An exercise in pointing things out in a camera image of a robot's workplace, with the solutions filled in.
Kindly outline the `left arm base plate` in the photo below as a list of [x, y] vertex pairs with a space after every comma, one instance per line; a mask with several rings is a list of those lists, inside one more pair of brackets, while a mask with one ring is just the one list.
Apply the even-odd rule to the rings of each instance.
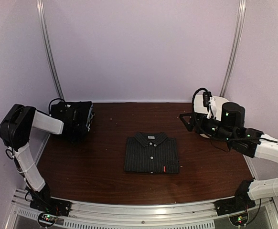
[[30, 208], [55, 216], [68, 217], [71, 210], [71, 202], [56, 198], [44, 200], [39, 196], [33, 196], [32, 201], [30, 202]]

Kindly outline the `black pinstriped long sleeve shirt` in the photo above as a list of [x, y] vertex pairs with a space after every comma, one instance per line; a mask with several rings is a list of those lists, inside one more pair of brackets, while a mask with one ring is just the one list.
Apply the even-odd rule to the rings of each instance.
[[148, 174], [178, 174], [179, 154], [176, 138], [164, 132], [137, 132], [126, 141], [124, 171]]

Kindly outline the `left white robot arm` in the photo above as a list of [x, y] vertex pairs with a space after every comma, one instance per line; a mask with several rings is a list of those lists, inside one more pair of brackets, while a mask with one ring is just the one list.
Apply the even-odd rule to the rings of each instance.
[[55, 202], [50, 198], [50, 188], [32, 158], [29, 145], [31, 130], [39, 129], [76, 144], [89, 133], [93, 117], [91, 101], [67, 102], [56, 98], [49, 103], [47, 114], [33, 106], [15, 104], [2, 120], [0, 138], [7, 147], [6, 154], [14, 161], [18, 173], [43, 211], [52, 211]]

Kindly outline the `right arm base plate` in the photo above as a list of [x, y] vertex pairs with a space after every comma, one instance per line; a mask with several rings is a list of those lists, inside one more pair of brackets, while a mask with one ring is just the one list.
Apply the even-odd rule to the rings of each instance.
[[255, 201], [242, 196], [220, 199], [214, 203], [218, 216], [246, 211], [256, 206]]

